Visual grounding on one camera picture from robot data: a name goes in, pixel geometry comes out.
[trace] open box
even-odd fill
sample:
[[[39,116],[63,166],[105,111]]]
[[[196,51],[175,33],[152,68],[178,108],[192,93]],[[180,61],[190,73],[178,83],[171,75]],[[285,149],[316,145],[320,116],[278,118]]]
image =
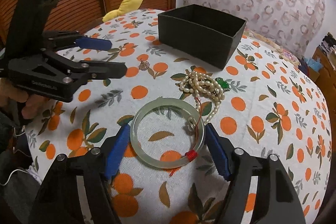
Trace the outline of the open box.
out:
[[[236,50],[246,21],[192,4],[158,15],[159,40],[223,69]]]

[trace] yellow plush toy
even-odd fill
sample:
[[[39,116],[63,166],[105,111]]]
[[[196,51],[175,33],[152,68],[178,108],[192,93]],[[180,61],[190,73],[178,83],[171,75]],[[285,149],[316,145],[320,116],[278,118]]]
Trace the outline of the yellow plush toy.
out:
[[[107,22],[126,13],[138,10],[142,1],[143,0],[123,0],[118,10],[110,11],[103,17],[103,22]]]

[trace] floral cloth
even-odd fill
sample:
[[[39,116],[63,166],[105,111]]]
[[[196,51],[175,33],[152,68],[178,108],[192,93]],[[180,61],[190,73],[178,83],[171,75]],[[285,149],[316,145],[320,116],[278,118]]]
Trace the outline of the floral cloth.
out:
[[[191,70],[225,79],[231,91],[211,120],[218,133],[250,155],[277,154],[311,224],[328,183],[331,157],[330,121],[319,88],[291,63],[243,36],[222,71],[158,40],[158,10],[138,10],[95,27],[87,34],[110,39],[109,51],[73,48],[67,58],[125,62],[126,76],[94,80],[81,86],[71,103],[50,101],[43,114],[26,128],[35,166],[43,179],[56,155],[85,154],[117,133],[147,102],[160,96],[196,105],[178,86]],[[147,70],[139,70],[140,62]],[[214,104],[201,97],[204,117]],[[162,107],[139,127],[139,142],[150,156],[172,161],[189,151],[194,135],[183,111]],[[257,179],[253,178],[243,223],[249,223]],[[206,147],[191,163],[174,170],[143,164],[129,145],[119,174],[110,185],[112,203],[121,222],[212,223],[221,210],[228,183],[218,175]]]

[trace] human hand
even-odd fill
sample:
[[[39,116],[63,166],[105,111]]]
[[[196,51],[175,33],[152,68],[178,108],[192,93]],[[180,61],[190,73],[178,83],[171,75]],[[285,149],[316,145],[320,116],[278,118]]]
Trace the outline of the human hand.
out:
[[[36,94],[29,96],[26,91],[13,87],[7,78],[1,78],[0,107],[7,112],[9,111],[9,99],[20,103],[26,102],[26,105],[21,111],[24,119],[33,119],[39,113],[43,104],[48,100],[48,98]]]

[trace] green gemstone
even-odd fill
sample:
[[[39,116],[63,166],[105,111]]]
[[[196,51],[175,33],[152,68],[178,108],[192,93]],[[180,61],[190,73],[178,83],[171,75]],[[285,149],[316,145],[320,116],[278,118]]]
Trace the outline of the green gemstone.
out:
[[[224,81],[223,78],[218,77],[215,80],[222,87],[222,89],[225,90],[225,89],[229,89],[230,88],[228,82]]]

